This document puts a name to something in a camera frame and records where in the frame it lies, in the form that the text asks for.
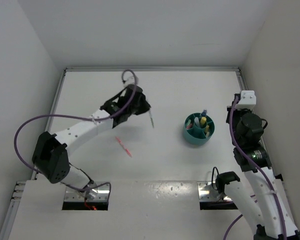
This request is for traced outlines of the yellow highlighter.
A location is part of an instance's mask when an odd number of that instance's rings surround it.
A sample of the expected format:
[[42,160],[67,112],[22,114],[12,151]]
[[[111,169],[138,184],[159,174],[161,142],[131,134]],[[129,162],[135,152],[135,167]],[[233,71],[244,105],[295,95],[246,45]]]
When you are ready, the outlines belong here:
[[205,128],[207,125],[207,118],[205,116],[202,116],[199,123],[202,129]]

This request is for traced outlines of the grey eraser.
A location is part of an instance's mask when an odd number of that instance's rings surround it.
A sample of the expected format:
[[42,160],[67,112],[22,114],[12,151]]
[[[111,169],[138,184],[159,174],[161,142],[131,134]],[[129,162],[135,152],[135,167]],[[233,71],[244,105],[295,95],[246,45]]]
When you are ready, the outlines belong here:
[[208,138],[209,135],[210,135],[210,126],[207,125],[204,129],[204,134],[205,134],[205,137]]

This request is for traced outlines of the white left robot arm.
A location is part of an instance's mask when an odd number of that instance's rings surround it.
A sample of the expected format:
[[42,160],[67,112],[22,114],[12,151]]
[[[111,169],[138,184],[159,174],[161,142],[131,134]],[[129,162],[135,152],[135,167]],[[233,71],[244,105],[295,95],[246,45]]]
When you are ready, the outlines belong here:
[[70,163],[71,154],[94,137],[126,122],[130,116],[144,114],[150,108],[143,89],[129,84],[107,100],[88,120],[54,134],[48,131],[42,133],[38,137],[32,162],[50,183],[62,183],[84,192],[94,181]]

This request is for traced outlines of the red pen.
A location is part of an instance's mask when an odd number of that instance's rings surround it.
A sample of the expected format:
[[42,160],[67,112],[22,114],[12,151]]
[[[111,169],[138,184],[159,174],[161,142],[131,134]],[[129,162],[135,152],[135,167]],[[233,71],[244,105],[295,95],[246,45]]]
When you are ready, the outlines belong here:
[[131,158],[132,154],[130,153],[130,151],[125,147],[125,145],[123,144],[123,142],[121,141],[121,139],[119,137],[115,137],[116,141],[119,143],[119,145],[121,146],[121,148],[125,151],[125,153]]

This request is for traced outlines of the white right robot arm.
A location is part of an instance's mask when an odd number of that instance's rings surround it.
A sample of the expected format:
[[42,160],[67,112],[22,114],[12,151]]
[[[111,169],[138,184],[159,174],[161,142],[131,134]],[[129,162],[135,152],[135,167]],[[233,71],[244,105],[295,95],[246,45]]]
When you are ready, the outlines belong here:
[[239,176],[224,172],[215,179],[219,194],[231,198],[247,221],[255,240],[300,240],[300,230],[286,210],[278,193],[268,152],[261,145],[268,122],[253,113],[257,98],[253,90],[234,95],[227,107],[233,155],[252,187],[254,198],[246,192]]

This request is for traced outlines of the blue highlighter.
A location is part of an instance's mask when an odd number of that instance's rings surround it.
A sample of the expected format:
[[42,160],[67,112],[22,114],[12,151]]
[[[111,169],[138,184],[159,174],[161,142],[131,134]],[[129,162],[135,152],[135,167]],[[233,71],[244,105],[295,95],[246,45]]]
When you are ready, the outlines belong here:
[[199,120],[198,117],[195,117],[195,118],[194,118],[194,125],[195,125],[197,128],[201,128],[200,120]]

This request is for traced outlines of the clear glue bottle blue cap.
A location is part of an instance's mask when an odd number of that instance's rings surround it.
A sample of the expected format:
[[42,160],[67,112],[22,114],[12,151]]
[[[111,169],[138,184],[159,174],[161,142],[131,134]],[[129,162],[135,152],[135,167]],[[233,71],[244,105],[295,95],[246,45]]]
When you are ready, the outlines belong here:
[[201,116],[202,117],[206,117],[207,116],[207,113],[208,113],[208,110],[207,109],[204,109],[201,113]]

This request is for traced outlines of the green pen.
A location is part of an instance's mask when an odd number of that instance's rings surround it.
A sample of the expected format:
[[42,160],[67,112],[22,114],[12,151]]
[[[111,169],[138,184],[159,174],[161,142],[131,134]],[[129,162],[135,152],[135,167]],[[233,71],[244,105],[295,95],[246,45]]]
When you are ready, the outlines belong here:
[[149,110],[148,113],[149,113],[149,117],[150,117],[151,126],[152,126],[152,128],[154,129],[154,128],[155,128],[155,125],[154,125],[154,119],[153,119],[152,112]]

